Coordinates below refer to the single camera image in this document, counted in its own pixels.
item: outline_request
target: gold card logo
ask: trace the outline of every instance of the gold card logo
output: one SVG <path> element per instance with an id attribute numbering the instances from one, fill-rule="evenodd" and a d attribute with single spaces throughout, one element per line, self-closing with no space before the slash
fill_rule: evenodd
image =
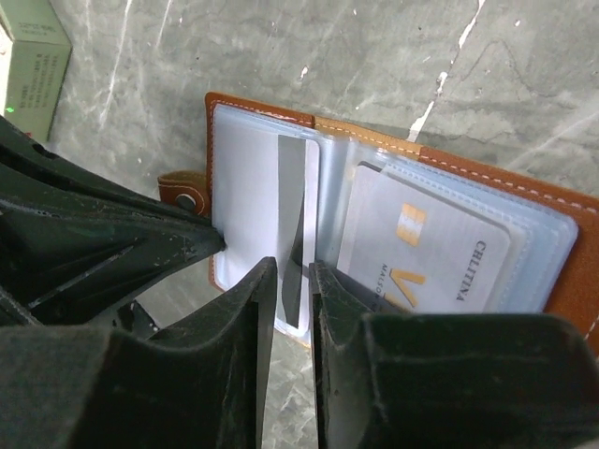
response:
<path id="1" fill-rule="evenodd" d="M 391 278 L 393 283 L 397 285 L 397 288 L 400 289 L 403 296 L 408 300 L 412 308 L 415 309 L 418 305 L 418 300 L 416 299 L 414 292 L 410 290 L 410 287 L 408 287 L 408 285 L 405 282 L 408 281 L 417 283 L 418 285 L 422 285 L 427 280 L 427 278 L 422 276 L 421 274 L 412 273 L 410 271 L 403 271 L 397 268 L 391 269 L 389 277 Z M 383 297 L 391 304 L 405 311 L 405 308 L 402 306 L 401 302 L 390 293 L 385 293 Z"/>
<path id="2" fill-rule="evenodd" d="M 418 246 L 420 233 L 422 232 L 426 218 L 427 214 L 424 210 L 403 203 L 400 220 L 397 223 L 397 237 L 412 246 Z"/>

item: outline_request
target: green box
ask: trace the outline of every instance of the green box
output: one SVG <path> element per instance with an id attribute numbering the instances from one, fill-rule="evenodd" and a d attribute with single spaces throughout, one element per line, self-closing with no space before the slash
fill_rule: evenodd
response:
<path id="1" fill-rule="evenodd" d="M 0 0 L 0 114 L 46 142 L 71 54 L 49 0 Z"/>

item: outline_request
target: white card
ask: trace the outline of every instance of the white card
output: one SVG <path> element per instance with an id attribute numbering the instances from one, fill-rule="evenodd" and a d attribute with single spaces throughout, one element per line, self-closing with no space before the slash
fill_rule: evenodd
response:
<path id="1" fill-rule="evenodd" d="M 358 166 L 338 269 L 410 312 L 482 312 L 513 250 L 478 211 Z"/>

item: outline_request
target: metal snap fastener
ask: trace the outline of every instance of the metal snap fastener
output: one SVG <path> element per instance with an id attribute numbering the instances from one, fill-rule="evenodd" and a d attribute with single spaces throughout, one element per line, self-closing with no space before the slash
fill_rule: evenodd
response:
<path id="1" fill-rule="evenodd" d="M 196 209 L 196 200 L 191 195 L 177 195 L 175 201 L 177 202 L 177 206 L 179 206 L 181 209 L 185 209 L 190 212 L 193 212 Z"/>

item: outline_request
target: leather wallet cover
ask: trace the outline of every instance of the leather wallet cover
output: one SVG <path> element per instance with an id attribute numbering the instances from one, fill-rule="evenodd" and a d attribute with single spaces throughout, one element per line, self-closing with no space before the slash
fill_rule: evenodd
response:
<path id="1" fill-rule="evenodd" d="M 206 180 L 204 181 L 201 175 L 190 171 L 167 174 L 159 179 L 163 201 L 177 204 L 176 198 L 181 194 L 187 194 L 195 199 L 196 213 L 210 213 L 213 114 L 217 105 L 245 109 L 313 128 L 323 134 L 355 138 L 365 144 L 395 152 L 422 164 L 532 200 L 571 216 L 578 224 L 577 242 L 556 282 L 545 312 L 560 315 L 573 323 L 595 354 L 599 355 L 599 326 L 597 325 L 599 322 L 599 198 L 387 136 L 351 123 L 315 117 L 226 94 L 208 93 L 206 95 L 208 121 Z"/>

